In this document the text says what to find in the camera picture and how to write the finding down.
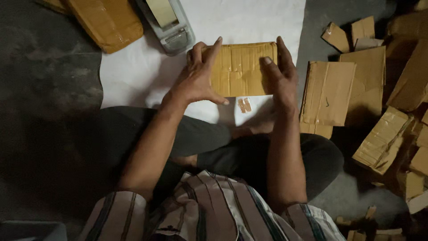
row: person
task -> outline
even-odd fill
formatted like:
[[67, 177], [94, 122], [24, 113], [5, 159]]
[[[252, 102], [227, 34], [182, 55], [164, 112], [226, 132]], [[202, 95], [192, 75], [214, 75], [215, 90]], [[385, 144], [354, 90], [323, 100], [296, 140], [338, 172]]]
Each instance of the person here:
[[[121, 146], [116, 158], [130, 146], [133, 151], [118, 190], [96, 203], [79, 240], [345, 240], [325, 211], [307, 204], [334, 180], [343, 156], [329, 140], [300, 134], [296, 68], [281, 37], [278, 65], [261, 59], [274, 93], [270, 134], [234, 136], [227, 127], [184, 116], [192, 102], [229, 103], [210, 86], [221, 45], [219, 37], [207, 54], [206, 44], [193, 47], [157, 111], [128, 107], [104, 115], [128, 121], [110, 129], [131, 130], [114, 139]], [[135, 135], [136, 144], [121, 144]], [[156, 191], [177, 173], [173, 190]], [[149, 211], [156, 193], [168, 197]]]

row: dark pants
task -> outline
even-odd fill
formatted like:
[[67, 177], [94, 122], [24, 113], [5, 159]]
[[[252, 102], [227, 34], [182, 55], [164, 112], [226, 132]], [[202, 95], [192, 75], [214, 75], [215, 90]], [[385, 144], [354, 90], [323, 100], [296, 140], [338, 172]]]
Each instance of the dark pants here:
[[[155, 113], [156, 110], [146, 108], [106, 108], [86, 126], [88, 133], [97, 136], [90, 141], [96, 143], [98, 148], [92, 148], [93, 144], [90, 144], [91, 150], [99, 150], [103, 162], [117, 170], [114, 176], [120, 173]], [[270, 139], [266, 134], [231, 141], [230, 131], [226, 126], [184, 116], [178, 126], [170, 156], [187, 157], [198, 154], [199, 170], [206, 169], [215, 174], [242, 178], [265, 197], [269, 143]], [[300, 146], [306, 170], [306, 191], [308, 200], [311, 200], [342, 170], [343, 156], [330, 140], [318, 135], [301, 134]], [[168, 160], [156, 186], [154, 201], [167, 197], [185, 171], [189, 170]]]

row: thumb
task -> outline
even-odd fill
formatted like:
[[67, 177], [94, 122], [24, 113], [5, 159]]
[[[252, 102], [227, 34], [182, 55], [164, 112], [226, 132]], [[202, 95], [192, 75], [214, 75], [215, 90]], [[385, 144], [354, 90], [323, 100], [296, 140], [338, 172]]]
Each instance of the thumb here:
[[272, 61], [271, 58], [264, 57], [262, 62], [269, 77], [274, 78], [275, 80], [279, 80], [284, 77], [278, 66]]
[[213, 89], [210, 89], [208, 92], [209, 92], [208, 93], [209, 97], [207, 98], [207, 100], [213, 102], [214, 104], [218, 104], [218, 105], [222, 105], [222, 104], [228, 105], [229, 104], [229, 101], [226, 98], [224, 98], [224, 97], [220, 96], [219, 94], [217, 94], [216, 92], [214, 92]]

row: forearm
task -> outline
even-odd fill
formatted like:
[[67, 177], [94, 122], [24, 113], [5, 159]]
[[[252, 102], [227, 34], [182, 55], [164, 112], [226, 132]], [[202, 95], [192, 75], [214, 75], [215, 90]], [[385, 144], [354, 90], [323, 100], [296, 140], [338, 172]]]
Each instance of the forearm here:
[[307, 202], [297, 111], [281, 114], [275, 122], [267, 158], [267, 191], [276, 211]]
[[186, 107], [180, 101], [162, 103], [128, 160], [119, 183], [121, 189], [136, 192], [147, 200], [152, 198]]

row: gray floor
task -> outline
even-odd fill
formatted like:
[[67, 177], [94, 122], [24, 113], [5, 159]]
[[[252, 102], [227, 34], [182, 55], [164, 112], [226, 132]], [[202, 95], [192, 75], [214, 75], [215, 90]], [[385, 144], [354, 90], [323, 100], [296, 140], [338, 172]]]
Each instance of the gray floor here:
[[[338, 55], [320, 38], [323, 27], [374, 15], [382, 30], [394, 10], [387, 0], [307, 0], [297, 60], [299, 95], [307, 62]], [[99, 109], [101, 52], [73, 18], [33, 1], [2, 0], [0, 15], [0, 221], [63, 221], [74, 240], [91, 205], [109, 187], [94, 185], [106, 174], [91, 172], [96, 168], [88, 168], [70, 129], [70, 123]], [[333, 218], [362, 217], [376, 205], [383, 226], [406, 211], [391, 192], [359, 187], [343, 173], [312, 204]]]

